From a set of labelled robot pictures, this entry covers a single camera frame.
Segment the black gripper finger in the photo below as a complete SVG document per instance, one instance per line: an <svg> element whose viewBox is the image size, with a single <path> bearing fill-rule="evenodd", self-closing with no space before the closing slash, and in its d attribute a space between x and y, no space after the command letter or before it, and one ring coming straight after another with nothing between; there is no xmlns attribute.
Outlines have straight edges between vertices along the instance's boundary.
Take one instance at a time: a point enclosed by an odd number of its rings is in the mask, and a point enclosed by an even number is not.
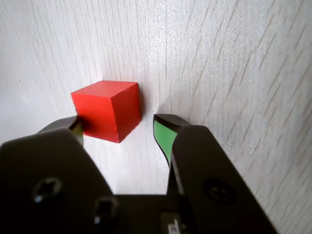
<svg viewBox="0 0 312 234"><path fill-rule="evenodd" d="M173 114L155 114L153 134L170 167L167 191L185 196L194 233L276 232L206 126Z"/></svg>
<svg viewBox="0 0 312 234"><path fill-rule="evenodd" d="M1 145L1 233L110 234L118 209L76 116Z"/></svg>

